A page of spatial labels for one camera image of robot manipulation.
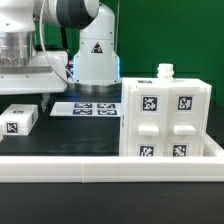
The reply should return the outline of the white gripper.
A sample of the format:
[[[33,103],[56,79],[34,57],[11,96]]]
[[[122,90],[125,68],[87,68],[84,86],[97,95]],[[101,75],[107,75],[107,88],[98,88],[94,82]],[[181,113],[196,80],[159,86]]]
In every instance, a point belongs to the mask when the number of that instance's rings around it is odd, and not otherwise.
[[[42,52],[24,67],[0,66],[0,95],[43,93],[41,109],[45,112],[50,93],[64,92],[67,88],[63,79],[67,78],[65,67],[68,62],[65,51],[48,51],[47,55],[56,72]]]

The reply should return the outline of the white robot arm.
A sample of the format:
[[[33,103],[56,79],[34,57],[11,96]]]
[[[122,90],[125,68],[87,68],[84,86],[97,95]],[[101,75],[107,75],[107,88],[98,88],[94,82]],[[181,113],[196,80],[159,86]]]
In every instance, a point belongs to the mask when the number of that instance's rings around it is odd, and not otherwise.
[[[0,0],[0,95],[118,85],[114,31],[100,0]]]

